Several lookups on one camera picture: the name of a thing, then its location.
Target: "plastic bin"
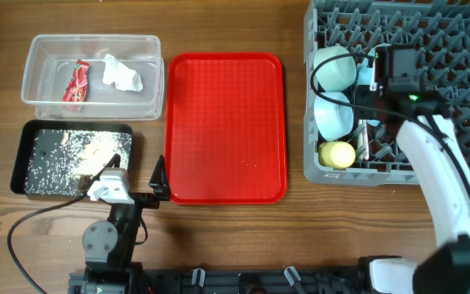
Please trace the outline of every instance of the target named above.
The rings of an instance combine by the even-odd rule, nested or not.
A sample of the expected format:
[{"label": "plastic bin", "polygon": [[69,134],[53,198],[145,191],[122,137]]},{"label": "plastic bin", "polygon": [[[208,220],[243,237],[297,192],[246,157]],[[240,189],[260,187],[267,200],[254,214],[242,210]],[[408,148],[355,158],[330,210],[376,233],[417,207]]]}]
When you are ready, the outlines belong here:
[{"label": "plastic bin", "polygon": [[[104,56],[111,54],[139,73],[142,91],[120,91],[102,82]],[[61,101],[77,60],[90,64],[83,103]],[[157,119],[164,96],[161,43],[146,35],[38,35],[26,61],[21,99],[40,119]],[[72,110],[67,105],[82,105]]]},{"label": "plastic bin", "polygon": [[[470,1],[312,0],[304,17],[304,63],[307,102],[304,115],[304,175],[318,184],[418,184],[396,142],[368,130],[371,160],[357,160],[346,170],[318,162],[315,94],[309,86],[313,57],[319,47],[340,44],[367,53],[380,43],[410,44],[418,50],[420,77],[434,86],[456,110],[460,149],[470,166]],[[346,139],[356,142],[360,129]]]}]

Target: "wooden tabletop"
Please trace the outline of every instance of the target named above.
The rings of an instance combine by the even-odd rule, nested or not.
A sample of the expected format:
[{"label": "wooden tabletop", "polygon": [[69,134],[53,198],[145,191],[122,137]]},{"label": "wooden tabletop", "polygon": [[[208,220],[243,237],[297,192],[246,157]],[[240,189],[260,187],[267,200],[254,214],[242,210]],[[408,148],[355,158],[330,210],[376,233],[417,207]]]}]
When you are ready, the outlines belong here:
[{"label": "wooden tabletop", "polygon": [[[353,265],[368,255],[422,261],[435,249],[431,216],[418,186],[315,185],[304,178],[307,0],[40,2],[0,0],[0,293],[33,292],[8,253],[7,232],[25,214],[54,204],[9,188],[21,129],[34,119],[20,90],[30,43],[40,33],[153,34],[161,39],[166,64],[186,51],[266,51],[284,64],[286,196],[270,206],[163,203],[157,211],[145,210],[149,238],[134,253],[134,261],[145,268],[312,268]],[[165,119],[129,123],[143,138],[134,151],[132,189],[147,191],[163,152]],[[48,292],[66,293],[69,273],[85,266],[83,231],[108,214],[107,205],[84,202],[36,216],[15,231],[16,254]]]}]

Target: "white crumpled tissue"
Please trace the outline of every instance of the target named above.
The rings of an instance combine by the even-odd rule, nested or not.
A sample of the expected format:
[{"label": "white crumpled tissue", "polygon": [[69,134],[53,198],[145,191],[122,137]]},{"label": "white crumpled tissue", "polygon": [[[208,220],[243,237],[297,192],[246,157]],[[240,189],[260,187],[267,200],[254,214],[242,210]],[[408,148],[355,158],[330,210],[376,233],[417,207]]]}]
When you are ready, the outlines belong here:
[{"label": "white crumpled tissue", "polygon": [[110,54],[104,57],[104,63],[103,83],[110,85],[115,82],[115,88],[122,91],[143,90],[143,83],[136,71],[128,69],[126,65]]}]

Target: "red candy wrapper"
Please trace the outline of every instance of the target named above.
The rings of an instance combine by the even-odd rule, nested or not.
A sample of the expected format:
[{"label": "red candy wrapper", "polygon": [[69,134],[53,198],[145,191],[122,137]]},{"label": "red candy wrapper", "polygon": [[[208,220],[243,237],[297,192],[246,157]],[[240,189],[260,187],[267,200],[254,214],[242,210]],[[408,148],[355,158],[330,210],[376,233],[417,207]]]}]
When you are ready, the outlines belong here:
[{"label": "red candy wrapper", "polygon": [[[63,94],[64,102],[83,102],[85,100],[86,90],[88,88],[88,79],[86,79],[86,72],[90,68],[90,64],[86,61],[78,60],[75,64],[75,69],[72,73],[72,79],[66,87]],[[73,111],[81,110],[81,106],[70,105],[64,106],[65,109]]]}]

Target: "yellow cup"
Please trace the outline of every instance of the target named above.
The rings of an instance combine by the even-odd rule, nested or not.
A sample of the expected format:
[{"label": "yellow cup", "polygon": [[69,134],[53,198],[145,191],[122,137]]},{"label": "yellow cup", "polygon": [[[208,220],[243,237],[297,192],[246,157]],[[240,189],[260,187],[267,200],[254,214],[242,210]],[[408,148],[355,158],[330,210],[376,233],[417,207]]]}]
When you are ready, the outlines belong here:
[{"label": "yellow cup", "polygon": [[324,167],[347,168],[355,162],[357,153],[346,142],[326,142],[318,146],[318,162]]}]

